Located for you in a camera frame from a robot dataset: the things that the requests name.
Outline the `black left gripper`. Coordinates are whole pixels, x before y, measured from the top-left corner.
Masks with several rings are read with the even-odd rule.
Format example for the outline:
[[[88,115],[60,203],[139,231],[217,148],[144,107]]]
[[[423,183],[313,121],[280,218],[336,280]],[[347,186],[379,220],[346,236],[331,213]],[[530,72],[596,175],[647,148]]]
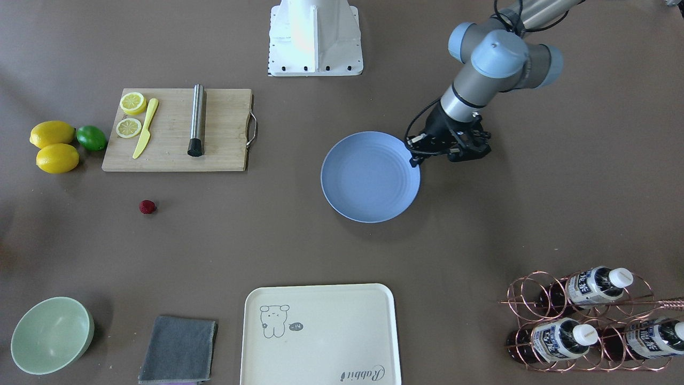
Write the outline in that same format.
[[[459,122],[438,103],[427,117],[422,134],[406,136],[406,149],[412,154],[409,163],[418,167],[437,155],[446,155],[452,163],[479,160],[491,152],[490,138],[491,134],[482,128],[479,113],[470,122]]]

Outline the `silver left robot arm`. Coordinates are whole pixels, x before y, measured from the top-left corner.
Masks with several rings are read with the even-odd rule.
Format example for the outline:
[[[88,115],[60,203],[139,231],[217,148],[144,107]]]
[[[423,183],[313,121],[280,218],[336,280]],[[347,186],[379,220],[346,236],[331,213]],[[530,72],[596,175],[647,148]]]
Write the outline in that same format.
[[[482,24],[464,22],[452,31],[448,51],[463,64],[444,94],[428,104],[425,127],[405,133],[409,163],[417,167],[445,155],[452,163],[479,160],[491,151],[491,135],[481,124],[481,111],[499,93],[538,89],[554,83],[564,61],[559,49],[528,44],[524,36],[559,24],[577,1],[516,1],[494,5]]]

